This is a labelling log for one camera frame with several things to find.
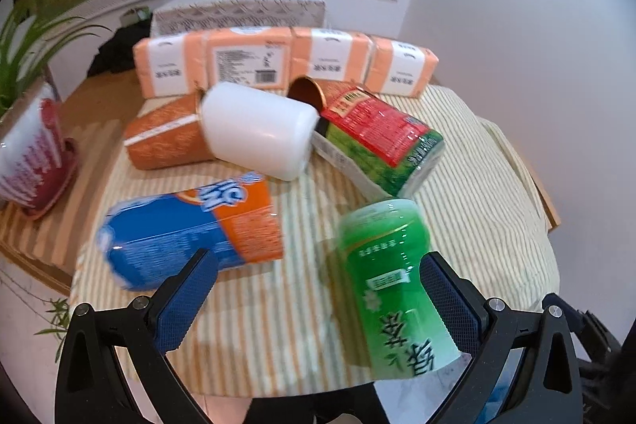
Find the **orange tissue pack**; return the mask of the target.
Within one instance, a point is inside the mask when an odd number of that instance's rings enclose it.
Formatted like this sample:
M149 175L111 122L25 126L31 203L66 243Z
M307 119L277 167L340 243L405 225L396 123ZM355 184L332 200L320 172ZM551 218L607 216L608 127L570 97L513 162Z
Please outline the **orange tissue pack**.
M373 55L372 39L361 32L293 27L290 79L362 85Z
M439 58L428 48L372 37L373 55L363 87L372 94L419 98Z
M144 99L207 90L208 37L208 31L195 31L140 40L133 56Z

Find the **red green label clear cup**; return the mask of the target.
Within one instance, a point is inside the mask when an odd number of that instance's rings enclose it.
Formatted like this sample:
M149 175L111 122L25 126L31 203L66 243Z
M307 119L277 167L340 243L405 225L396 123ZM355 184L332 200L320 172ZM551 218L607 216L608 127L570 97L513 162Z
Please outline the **red green label clear cup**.
M368 201L413 197L444 152L442 134L357 86L321 94L312 136L318 155Z

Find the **orange tissue pack far left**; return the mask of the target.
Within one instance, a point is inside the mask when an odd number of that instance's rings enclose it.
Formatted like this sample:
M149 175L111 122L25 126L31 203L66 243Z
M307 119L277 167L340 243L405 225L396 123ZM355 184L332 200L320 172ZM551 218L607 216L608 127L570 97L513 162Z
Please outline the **orange tissue pack far left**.
M207 90L208 37L208 31L195 31L140 40L133 56L144 99Z

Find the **striped yellow tablecloth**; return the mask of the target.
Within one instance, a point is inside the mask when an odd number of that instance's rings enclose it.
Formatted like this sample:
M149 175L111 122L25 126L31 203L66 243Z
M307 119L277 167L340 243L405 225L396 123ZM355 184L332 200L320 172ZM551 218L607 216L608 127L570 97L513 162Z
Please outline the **striped yellow tablecloth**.
M485 296L536 310L559 285L549 220L502 131L455 93L430 86L396 106L439 130L445 151L415 200L433 249ZM336 262L339 219L363 202L348 178L313 156L294 181L271 183L283 257L222 272L170 359L194 393L261 397L370 380L347 275Z

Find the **white patterned low table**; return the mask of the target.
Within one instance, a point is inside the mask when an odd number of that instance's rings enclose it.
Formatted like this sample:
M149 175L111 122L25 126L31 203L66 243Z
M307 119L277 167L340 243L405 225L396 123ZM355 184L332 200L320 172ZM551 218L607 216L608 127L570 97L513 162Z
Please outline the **white patterned low table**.
M316 27L326 24L324 0L170 0L153 11L150 35L230 27Z

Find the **black bag on floor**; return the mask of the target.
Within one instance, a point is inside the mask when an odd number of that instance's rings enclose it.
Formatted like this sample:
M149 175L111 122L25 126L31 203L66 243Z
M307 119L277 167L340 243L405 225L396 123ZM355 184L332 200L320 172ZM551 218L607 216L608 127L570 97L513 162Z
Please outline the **black bag on floor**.
M133 48L150 36L151 20L139 20L127 27L118 28L114 36L99 46L86 73L93 77L106 72L121 73L135 68Z

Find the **white plastic cup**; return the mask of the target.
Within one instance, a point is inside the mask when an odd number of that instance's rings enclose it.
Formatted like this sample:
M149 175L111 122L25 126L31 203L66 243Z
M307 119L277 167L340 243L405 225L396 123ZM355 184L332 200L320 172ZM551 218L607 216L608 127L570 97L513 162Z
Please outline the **white plastic cup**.
M228 82L207 91L200 116L215 158L287 182L306 168L319 120L311 105Z

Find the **wooden slatted tray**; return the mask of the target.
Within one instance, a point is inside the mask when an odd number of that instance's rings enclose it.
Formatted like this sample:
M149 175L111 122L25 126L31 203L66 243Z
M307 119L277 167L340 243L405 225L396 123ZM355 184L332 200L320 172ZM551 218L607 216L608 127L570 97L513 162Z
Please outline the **wooden slatted tray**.
M74 265L121 151L122 135L118 120L73 128L71 137L79 148L76 176L42 219L29 221L13 204L1 210L1 253L58 290L70 289Z

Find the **green potted plant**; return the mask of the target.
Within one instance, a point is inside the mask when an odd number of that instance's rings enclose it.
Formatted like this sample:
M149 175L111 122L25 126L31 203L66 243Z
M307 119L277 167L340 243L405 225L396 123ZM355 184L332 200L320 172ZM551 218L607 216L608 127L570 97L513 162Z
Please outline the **green potted plant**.
M15 0L1 26L1 115L24 97L48 63L70 43L109 31L84 17L46 17L35 0Z

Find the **orange tissue pack far right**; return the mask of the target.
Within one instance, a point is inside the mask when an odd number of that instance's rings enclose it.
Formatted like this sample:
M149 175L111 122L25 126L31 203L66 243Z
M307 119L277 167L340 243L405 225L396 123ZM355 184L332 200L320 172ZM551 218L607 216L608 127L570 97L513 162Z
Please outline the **orange tissue pack far right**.
M372 37L373 55L363 87L372 94L419 98L439 58L428 48Z

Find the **red white plant pot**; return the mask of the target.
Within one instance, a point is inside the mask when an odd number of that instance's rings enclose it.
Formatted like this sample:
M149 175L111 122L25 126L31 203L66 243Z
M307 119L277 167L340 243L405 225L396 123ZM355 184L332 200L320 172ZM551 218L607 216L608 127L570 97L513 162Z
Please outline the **red white plant pot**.
M39 79L1 117L1 197L41 209L66 172L64 149L55 89Z

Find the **orange tissue pack barcode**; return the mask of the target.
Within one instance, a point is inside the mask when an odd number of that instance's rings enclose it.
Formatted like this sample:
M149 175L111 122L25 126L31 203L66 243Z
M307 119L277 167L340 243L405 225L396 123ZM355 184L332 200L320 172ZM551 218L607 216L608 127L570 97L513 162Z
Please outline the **orange tissue pack barcode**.
M293 34L289 27L233 27L209 32L208 86L229 82L262 90L286 89Z

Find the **green plastic cup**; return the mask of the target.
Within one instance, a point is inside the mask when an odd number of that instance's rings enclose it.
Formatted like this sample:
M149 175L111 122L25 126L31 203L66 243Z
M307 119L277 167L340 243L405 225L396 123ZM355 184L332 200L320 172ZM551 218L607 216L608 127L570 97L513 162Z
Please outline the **green plastic cup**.
M459 349L421 284L430 251L421 211L409 199L347 214L337 232L376 380L408 379L453 363Z

